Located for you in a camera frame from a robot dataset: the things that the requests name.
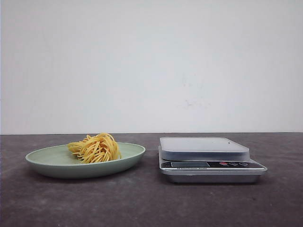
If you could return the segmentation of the pale green oval plate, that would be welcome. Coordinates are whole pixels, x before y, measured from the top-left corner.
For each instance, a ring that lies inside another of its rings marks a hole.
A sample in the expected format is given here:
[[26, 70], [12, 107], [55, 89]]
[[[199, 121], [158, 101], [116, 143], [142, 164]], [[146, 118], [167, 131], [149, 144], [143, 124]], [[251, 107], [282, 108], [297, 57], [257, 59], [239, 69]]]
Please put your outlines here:
[[135, 166], [145, 153], [145, 147], [119, 142], [121, 159], [84, 164], [74, 157], [67, 145], [42, 148], [28, 153], [25, 157], [35, 172], [60, 179], [86, 179], [111, 175]]

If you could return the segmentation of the yellow vermicelli noodle bundle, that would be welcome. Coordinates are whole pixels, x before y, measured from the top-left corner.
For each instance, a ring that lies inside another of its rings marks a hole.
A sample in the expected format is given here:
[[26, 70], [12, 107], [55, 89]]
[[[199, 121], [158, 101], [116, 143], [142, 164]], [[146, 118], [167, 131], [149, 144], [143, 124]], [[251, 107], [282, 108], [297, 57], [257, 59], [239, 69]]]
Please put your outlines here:
[[68, 150], [84, 164], [108, 162], [122, 158], [118, 143], [108, 133], [87, 135], [83, 140], [71, 142]]

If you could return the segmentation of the silver digital kitchen scale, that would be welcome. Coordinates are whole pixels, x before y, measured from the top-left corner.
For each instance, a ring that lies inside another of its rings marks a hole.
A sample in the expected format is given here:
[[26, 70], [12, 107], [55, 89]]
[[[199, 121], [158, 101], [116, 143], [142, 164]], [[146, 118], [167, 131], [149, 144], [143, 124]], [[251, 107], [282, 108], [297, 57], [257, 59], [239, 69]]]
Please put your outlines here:
[[267, 168], [222, 137], [161, 137], [159, 168], [173, 183], [254, 183]]

